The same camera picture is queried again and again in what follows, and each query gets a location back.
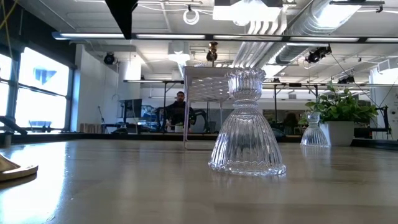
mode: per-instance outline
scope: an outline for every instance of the man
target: man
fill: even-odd
[[[182,91],[177,93],[177,100],[172,104],[166,107],[167,119],[171,120],[172,129],[174,130],[174,126],[176,124],[184,124],[184,115],[185,115],[185,94]],[[193,113],[193,109],[189,107],[189,113]]]

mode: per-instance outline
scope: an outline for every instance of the ribbed glass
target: ribbed glass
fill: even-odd
[[[265,72],[236,69],[226,76],[235,110],[221,128],[208,165],[213,170],[239,175],[284,174],[286,167],[274,133],[257,110]]]
[[[323,131],[319,128],[319,112],[307,112],[308,127],[304,131],[303,137],[301,138],[301,146],[311,147],[329,147],[328,140],[325,137]]]

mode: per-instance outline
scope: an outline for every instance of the clear glass vase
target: clear glass vase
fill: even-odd
[[[274,133],[257,110],[265,72],[239,68],[226,76],[235,110],[221,128],[209,167],[239,175],[284,174],[286,166]]]
[[[329,147],[328,140],[318,125],[320,113],[307,112],[305,113],[305,116],[307,118],[308,127],[304,131],[300,145],[320,148]]]

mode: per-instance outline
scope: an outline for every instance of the table surface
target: table surface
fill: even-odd
[[[397,223],[398,153],[280,144],[287,173],[242,177],[207,167],[181,142],[80,140],[12,146],[38,164],[0,183],[0,223]]]

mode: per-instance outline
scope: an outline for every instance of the wooden table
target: wooden table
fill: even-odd
[[[13,146],[37,176],[0,184],[0,223],[398,223],[398,153],[280,145],[287,174],[209,170],[182,142],[81,140]]]

